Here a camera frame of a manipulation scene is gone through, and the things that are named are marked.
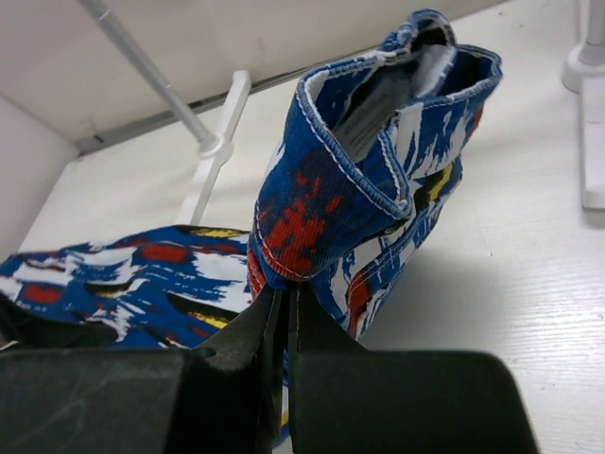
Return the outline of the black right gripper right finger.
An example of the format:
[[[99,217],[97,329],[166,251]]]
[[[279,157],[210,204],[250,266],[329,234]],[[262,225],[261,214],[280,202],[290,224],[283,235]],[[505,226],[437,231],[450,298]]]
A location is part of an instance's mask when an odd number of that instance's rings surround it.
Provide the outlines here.
[[[353,367],[366,350],[327,313],[316,292],[290,293],[289,429],[294,449],[350,449],[356,419]]]

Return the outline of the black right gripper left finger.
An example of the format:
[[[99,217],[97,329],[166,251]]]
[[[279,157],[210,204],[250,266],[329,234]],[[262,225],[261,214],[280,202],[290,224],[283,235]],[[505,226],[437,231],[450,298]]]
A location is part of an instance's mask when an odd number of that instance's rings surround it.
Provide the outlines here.
[[[200,357],[203,424],[222,453],[270,453],[281,431],[284,293],[266,287],[249,308],[205,341]]]

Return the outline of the blue white red patterned trousers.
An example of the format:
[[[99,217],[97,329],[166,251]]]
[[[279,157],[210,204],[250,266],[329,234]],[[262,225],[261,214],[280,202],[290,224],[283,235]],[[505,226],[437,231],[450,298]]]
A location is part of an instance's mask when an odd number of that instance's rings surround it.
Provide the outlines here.
[[[169,225],[1,266],[5,453],[222,453],[197,349],[266,288],[354,340],[462,177],[503,76],[433,9],[302,76],[247,231]]]

